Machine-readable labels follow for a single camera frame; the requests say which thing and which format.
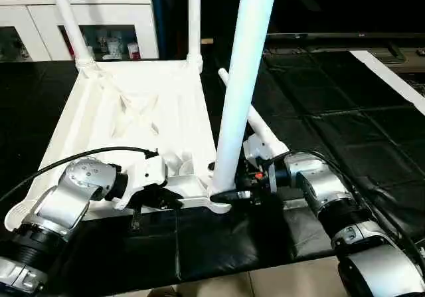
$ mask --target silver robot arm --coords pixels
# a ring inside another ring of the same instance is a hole
[[[155,180],[143,179],[145,184],[139,185],[138,190],[153,184],[157,184],[158,190],[166,182],[166,169],[158,157],[146,159],[150,164],[147,166],[155,171]],[[147,172],[137,173],[145,176]],[[117,165],[93,157],[70,162],[58,185],[39,198],[21,226],[12,232],[11,240],[0,242],[0,290],[27,294],[40,290],[90,201],[111,201],[117,197],[127,205],[136,193],[134,185],[128,188],[127,184],[128,176],[120,173]],[[155,204],[156,199],[148,199]],[[158,202],[162,204],[164,200],[159,198]]]
[[[350,296],[424,296],[420,270],[371,220],[341,177],[312,154],[295,153],[284,162],[291,185],[302,189],[331,238],[339,275]]]

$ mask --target white pipe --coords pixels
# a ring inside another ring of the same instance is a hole
[[[234,174],[274,0],[240,0],[210,193],[234,187]]]
[[[227,71],[224,68],[221,68],[218,70],[218,75],[227,86]],[[278,139],[278,137],[273,133],[272,129],[270,129],[270,127],[253,106],[250,106],[248,111],[248,122],[261,141],[270,148],[272,151],[272,157],[289,151],[289,148],[286,146],[286,144]]]
[[[188,0],[189,3],[189,49],[187,62],[195,63],[202,72],[201,56],[201,0]]]
[[[74,13],[72,12],[68,0],[55,1],[59,8],[60,14],[62,15],[62,18],[64,19],[66,34],[68,35],[72,49],[75,53],[75,63],[77,68],[94,63],[92,56],[88,52],[86,43],[84,42],[84,38],[81,34],[80,27],[76,22]]]

